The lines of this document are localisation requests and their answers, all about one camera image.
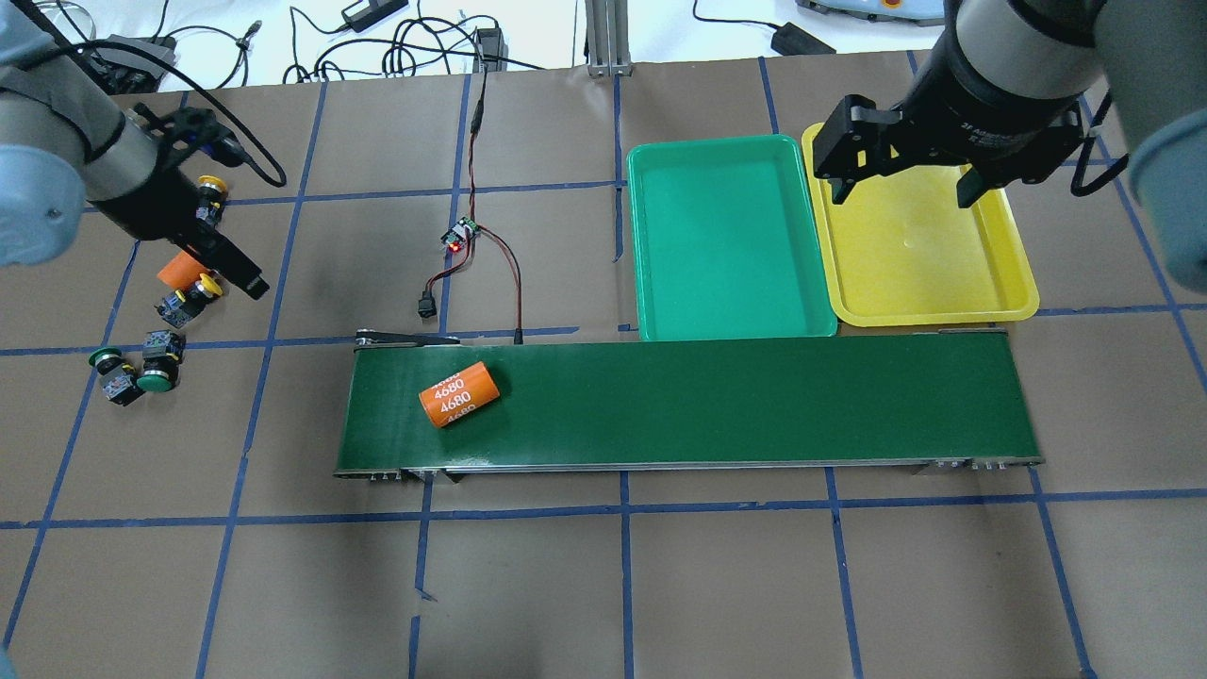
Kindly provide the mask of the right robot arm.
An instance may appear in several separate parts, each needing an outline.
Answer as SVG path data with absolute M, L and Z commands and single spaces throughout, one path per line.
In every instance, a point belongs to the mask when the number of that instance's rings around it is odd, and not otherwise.
M 1166 271 L 1205 292 L 1205 4 L 947 1 L 908 94 L 891 109 L 846 95 L 811 144 L 811 172 L 836 203 L 858 182 L 912 166 L 963 166 L 960 207 L 1037 185 L 1090 150 L 1078 100 L 1100 80 L 1129 156 L 1131 192 L 1158 232 Z

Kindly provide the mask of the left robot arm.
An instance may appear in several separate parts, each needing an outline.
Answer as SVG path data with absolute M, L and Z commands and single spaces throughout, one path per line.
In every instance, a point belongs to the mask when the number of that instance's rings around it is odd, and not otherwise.
M 288 180 L 284 168 L 208 90 L 205 109 L 118 109 L 82 62 L 87 49 L 122 48 L 68 43 L 30 1 L 2 4 L 4 265 L 60 257 L 92 206 L 134 240 L 173 242 L 246 295 L 264 295 L 260 267 L 206 216 L 216 191 L 181 166 L 202 152 L 223 166 L 250 166 L 276 188 Z

